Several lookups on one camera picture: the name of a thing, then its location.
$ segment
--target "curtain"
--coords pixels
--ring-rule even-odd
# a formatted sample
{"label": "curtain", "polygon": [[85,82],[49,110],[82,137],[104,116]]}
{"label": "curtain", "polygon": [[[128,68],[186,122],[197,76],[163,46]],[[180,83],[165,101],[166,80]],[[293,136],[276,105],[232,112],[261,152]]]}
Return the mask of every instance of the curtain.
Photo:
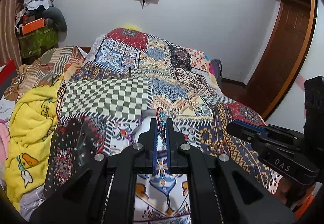
{"label": "curtain", "polygon": [[15,17],[23,8],[24,0],[0,1],[0,65],[9,59],[15,61],[16,68],[21,65],[18,39],[15,35]]}

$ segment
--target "bed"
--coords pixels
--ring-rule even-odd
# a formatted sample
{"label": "bed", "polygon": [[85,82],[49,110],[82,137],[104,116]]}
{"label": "bed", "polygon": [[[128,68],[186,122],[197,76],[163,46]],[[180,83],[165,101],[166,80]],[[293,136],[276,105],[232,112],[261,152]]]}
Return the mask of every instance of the bed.
{"label": "bed", "polygon": [[[143,113],[158,107],[187,143],[212,156],[228,154],[274,193],[280,176],[258,162],[249,143],[226,132],[234,119],[264,122],[223,95],[219,77],[219,61],[154,35],[117,28],[98,37],[82,67],[58,89],[58,123],[44,186],[32,191],[38,192],[34,204],[49,198],[95,154],[118,154],[135,143]],[[137,176],[134,222],[191,223],[186,175],[168,175],[163,156],[156,167],[155,177]]]}

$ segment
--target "metal screw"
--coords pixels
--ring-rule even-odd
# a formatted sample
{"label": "metal screw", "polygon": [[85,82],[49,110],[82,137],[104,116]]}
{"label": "metal screw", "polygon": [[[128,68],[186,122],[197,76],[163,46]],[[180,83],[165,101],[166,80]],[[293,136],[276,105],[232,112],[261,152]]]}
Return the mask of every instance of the metal screw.
{"label": "metal screw", "polygon": [[220,154],[218,158],[223,162],[227,162],[229,160],[229,156],[227,154]]}
{"label": "metal screw", "polygon": [[140,143],[133,144],[133,148],[134,148],[135,150],[141,150],[141,149],[143,148],[143,145],[140,144]]}
{"label": "metal screw", "polygon": [[180,148],[181,148],[182,150],[187,151],[187,150],[190,149],[190,145],[189,145],[189,144],[182,144],[182,145],[180,145]]}
{"label": "metal screw", "polygon": [[105,159],[104,154],[100,153],[100,154],[95,155],[95,160],[96,161],[102,161],[103,159]]}

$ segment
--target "checkered patch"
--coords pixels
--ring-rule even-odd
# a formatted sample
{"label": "checkered patch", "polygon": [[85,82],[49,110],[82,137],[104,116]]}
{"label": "checkered patch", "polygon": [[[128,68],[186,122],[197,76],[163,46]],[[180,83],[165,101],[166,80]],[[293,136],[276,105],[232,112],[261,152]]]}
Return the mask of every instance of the checkered patch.
{"label": "checkered patch", "polygon": [[66,85],[61,116],[97,112],[124,119],[140,119],[151,102],[146,78],[79,80]]}
{"label": "checkered patch", "polygon": [[217,103],[230,104],[235,103],[236,101],[230,99],[226,96],[201,96],[208,104],[216,105]]}

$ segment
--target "yellow fleece blanket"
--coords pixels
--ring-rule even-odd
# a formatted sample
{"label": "yellow fleece blanket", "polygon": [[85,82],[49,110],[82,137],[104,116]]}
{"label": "yellow fleece blanket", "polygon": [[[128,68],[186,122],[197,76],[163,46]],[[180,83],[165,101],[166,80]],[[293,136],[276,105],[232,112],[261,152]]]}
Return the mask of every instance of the yellow fleece blanket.
{"label": "yellow fleece blanket", "polygon": [[10,119],[4,178],[7,196],[18,211],[22,195],[45,182],[61,78],[52,87],[29,90],[16,103]]}

